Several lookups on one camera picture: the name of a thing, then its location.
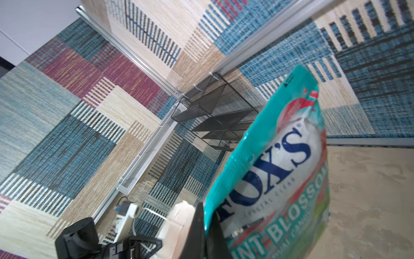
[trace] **teal plastic bag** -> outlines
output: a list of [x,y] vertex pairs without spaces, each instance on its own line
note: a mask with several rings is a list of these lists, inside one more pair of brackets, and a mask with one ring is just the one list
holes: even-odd
[[207,195],[237,258],[304,258],[329,215],[326,132],[318,84],[297,66],[230,155]]

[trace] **patterned fabric panel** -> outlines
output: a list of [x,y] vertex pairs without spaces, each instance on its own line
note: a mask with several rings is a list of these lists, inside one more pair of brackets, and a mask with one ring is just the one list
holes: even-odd
[[292,0],[213,0],[200,20],[200,28],[214,41],[224,55],[230,54],[274,15],[280,13]]
[[194,207],[197,207],[197,205],[198,205],[200,202],[203,202],[203,201],[202,201],[202,200],[200,200],[200,199],[197,199],[197,200],[195,201],[195,203],[194,203]]
[[109,0],[107,5],[109,13],[153,54],[168,67],[174,65],[181,48],[131,0]]
[[[328,136],[369,138],[374,134],[374,130],[360,104],[328,108],[322,110],[322,114]],[[338,123],[341,120],[346,120],[346,123]]]
[[0,182],[70,112],[79,98],[28,64],[0,80]]
[[81,102],[13,170],[0,194],[59,216],[124,132]]
[[25,259],[25,257],[20,257],[18,255],[7,253],[6,251],[0,250],[0,259]]
[[[331,54],[316,24],[307,20],[240,64],[238,69],[255,87],[270,82],[265,91],[268,90],[273,94],[284,80],[285,75],[289,74],[298,64],[311,64],[316,71],[316,76],[322,82],[333,80],[332,70],[340,78],[341,74],[331,59]],[[328,69],[322,58],[328,60],[331,69]]]
[[220,150],[216,150],[210,147],[209,144],[200,139],[199,136],[197,136],[194,132],[189,131],[189,129],[194,128],[201,122],[202,120],[200,118],[191,119],[182,123],[178,123],[174,130],[182,138],[193,144],[198,150],[208,156],[212,161],[216,161],[220,156]]
[[2,213],[3,210],[7,207],[7,205],[9,205],[11,200],[12,198],[9,198],[3,194],[0,194],[0,213]]
[[218,164],[215,161],[212,161],[204,154],[200,154],[184,188],[194,193],[197,197],[204,198],[217,168]]
[[[96,91],[106,78],[160,119],[175,101],[81,19],[43,45],[27,62],[81,99],[91,99],[91,91]],[[98,96],[92,97],[92,106],[98,106],[109,92],[98,91]]]
[[321,28],[380,138],[414,136],[414,21],[407,2],[398,3],[368,1],[350,8],[352,16],[341,17],[345,24],[330,24],[335,37],[328,27]]
[[[167,213],[145,202],[142,204],[142,207],[155,211],[163,215],[164,217],[167,216]],[[150,213],[149,211],[143,211],[140,214],[140,216],[135,220],[134,227],[137,233],[139,234],[146,235],[149,237],[155,237],[163,222],[164,220],[162,218]]]
[[121,140],[99,166],[85,187],[82,188],[76,198],[73,199],[71,204],[67,206],[67,209],[60,215],[57,223],[48,232],[49,237],[56,238],[66,226],[83,218],[90,217],[98,209],[101,202],[112,190],[114,183],[119,180],[134,160],[151,133],[150,130],[138,122],[135,122],[125,132]]
[[[179,193],[200,155],[201,152],[195,146],[183,140],[161,175],[159,183],[170,188],[171,191]],[[150,195],[158,196],[155,190]]]
[[119,85],[104,77],[84,98],[85,102],[96,106],[96,110],[105,114],[124,129],[130,128],[136,121],[152,132],[161,119],[129,95]]
[[55,240],[46,233],[57,219],[11,200],[0,214],[0,249],[7,252],[0,251],[0,258],[56,259]]

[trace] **fox's candy bag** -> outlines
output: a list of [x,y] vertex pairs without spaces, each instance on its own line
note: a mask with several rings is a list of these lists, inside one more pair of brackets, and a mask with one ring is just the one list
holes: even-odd
[[205,203],[234,259],[304,258],[329,215],[326,133],[315,78],[298,66],[230,155]]

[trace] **blue striped fabric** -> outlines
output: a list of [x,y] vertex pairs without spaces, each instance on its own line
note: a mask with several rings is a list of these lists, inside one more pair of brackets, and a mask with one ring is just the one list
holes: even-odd
[[174,96],[168,96],[164,91],[159,91],[147,105],[147,109],[156,114],[156,116],[162,120],[176,102],[177,99]]
[[347,48],[347,44],[345,43],[345,40],[342,37],[342,34],[339,31],[338,26],[336,25],[336,23],[332,22],[332,23],[329,24],[329,26],[331,27],[331,30],[334,32],[335,37],[339,41],[339,44],[341,45],[341,48],[342,49]]
[[197,206],[200,202],[202,202],[202,200],[197,199],[197,200],[195,201],[195,203],[194,203],[194,206]]
[[194,183],[189,184],[188,186],[186,185],[185,188],[194,193],[197,197],[201,199],[204,198],[218,167],[219,166],[216,164],[216,162],[213,162],[206,155],[200,154],[200,156],[197,158],[194,168],[190,173],[190,176],[201,183],[202,186],[201,188],[197,188],[196,191]]
[[[220,15],[209,6],[198,25],[214,41],[215,46],[224,55],[228,55],[291,2],[292,0],[213,1]],[[226,28],[217,20],[226,24],[221,16],[230,22]]]
[[1,183],[79,98],[25,61],[2,77],[0,91]]
[[178,194],[181,190],[178,190],[178,192],[173,191],[173,189],[169,188],[168,186],[165,186],[161,184],[160,182],[157,182],[152,190],[149,192],[149,196],[146,197],[145,201],[150,202],[152,205],[159,206],[159,207],[166,207],[168,206],[168,210],[163,210],[164,212],[168,212],[171,206],[174,204],[175,200],[178,197]]
[[[142,203],[142,207],[155,211],[163,215],[164,217],[168,215],[167,213],[161,211],[157,207],[149,205],[146,202]],[[135,220],[134,228],[139,234],[146,235],[149,237],[155,237],[163,222],[164,220],[162,218],[155,216],[154,214],[148,211],[143,211]]]
[[[336,50],[331,44],[334,39],[321,29],[375,132],[367,135],[352,121],[350,113],[358,114],[353,111],[356,106],[338,107],[324,111],[331,137],[353,137],[352,127],[358,128],[358,137],[414,136],[414,22],[405,0],[398,2],[399,10],[393,10],[389,0],[381,0],[381,4],[391,30],[384,32],[378,10],[368,1],[364,7],[377,36],[370,37],[366,26],[371,24],[364,24],[360,11],[354,9],[348,19],[355,20],[365,41],[352,48]],[[395,12],[401,12],[406,24],[397,25]],[[346,124],[335,123],[338,118]]]
[[158,180],[159,183],[175,193],[180,193],[201,154],[201,151],[195,146],[183,140]]
[[353,17],[355,19],[355,22],[356,22],[356,24],[357,24],[357,26],[359,28],[359,31],[361,32],[364,40],[369,39],[370,38],[369,33],[368,33],[367,28],[366,28],[366,26],[365,26],[365,24],[363,22],[363,19],[361,17],[361,14],[359,13],[359,10],[358,9],[352,10],[352,15],[353,15]]
[[404,23],[408,23],[412,20],[412,15],[410,13],[410,9],[408,7],[407,0],[397,0],[398,1],[398,7],[400,8],[402,20]]
[[351,27],[351,25],[349,24],[349,21],[348,21],[348,19],[347,19],[346,15],[341,16],[341,18],[340,18],[340,19],[341,19],[341,23],[342,23],[342,25],[344,26],[345,30],[347,31],[348,37],[349,37],[349,39],[351,40],[352,45],[356,45],[356,44],[358,44],[358,40],[357,40],[357,39],[356,39],[356,37],[355,37],[355,33],[354,33],[354,31],[352,30],[352,27]]
[[337,77],[341,77],[331,55],[332,51],[320,34],[316,24],[311,20],[307,20],[240,64],[238,69],[253,86],[257,87],[275,79],[275,77],[289,74],[298,64],[307,65],[311,63],[320,80],[325,82],[322,73],[314,62],[319,61],[331,80],[333,77],[322,61],[322,58],[326,58]]
[[[114,147],[114,142],[68,114],[12,173],[73,199]],[[0,193],[17,187],[5,184]]]
[[377,34],[383,33],[383,28],[381,26],[380,20],[378,19],[378,15],[375,11],[374,5],[371,1],[365,3],[365,9],[368,13],[369,19],[371,20],[372,26],[375,28],[375,32]]
[[398,27],[397,18],[391,7],[390,0],[381,0],[381,4],[384,8],[385,15],[387,16],[388,24],[391,26],[391,29],[396,29]]
[[366,118],[360,104],[344,105],[322,110],[326,133],[329,137],[369,138],[372,126]]
[[195,119],[180,122],[177,124],[177,126],[175,126],[174,130],[182,138],[185,138],[187,135],[190,135],[190,138],[187,141],[193,142],[196,136],[194,135],[194,133],[189,132],[188,129],[191,129],[193,127],[194,122]]
[[74,118],[98,132],[101,136],[109,139],[115,144],[119,142],[126,130],[115,122],[108,119],[105,115],[98,112],[85,102],[80,102],[70,113]]
[[168,67],[173,67],[181,48],[131,0],[110,0],[109,13]]

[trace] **white cable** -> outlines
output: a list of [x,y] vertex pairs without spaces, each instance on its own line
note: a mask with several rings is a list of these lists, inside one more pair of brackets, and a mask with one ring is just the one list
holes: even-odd
[[194,87],[195,87],[197,90],[202,91],[200,88],[198,88],[198,87],[197,87],[197,85],[196,85],[196,84],[193,84],[193,85],[194,85]]
[[218,79],[215,75],[213,75],[213,72],[209,72],[209,74],[212,76],[212,77],[214,77],[217,81],[219,81],[220,79]]
[[143,243],[141,243],[141,245],[148,251],[148,252],[151,252],[152,251],[152,249],[150,249],[150,248],[148,248],[146,245],[144,245]]
[[162,218],[163,220],[166,220],[166,221],[168,221],[168,222],[174,223],[174,224],[178,225],[179,227],[183,227],[183,226],[184,226],[183,224],[180,224],[180,223],[178,223],[177,221],[172,220],[172,219],[170,219],[170,218],[166,218],[166,217],[164,217],[163,215],[160,215],[160,214],[158,214],[157,212],[152,211],[152,210],[150,210],[150,209],[148,209],[148,208],[143,208],[143,209],[144,209],[144,210],[149,211],[150,213],[152,213],[152,214],[154,214],[154,215],[159,216],[159,217],[160,217],[160,218]]
[[137,235],[137,232],[135,231],[135,220],[136,220],[137,218],[134,218],[134,220],[132,221],[132,233],[134,233],[134,236],[136,236]]

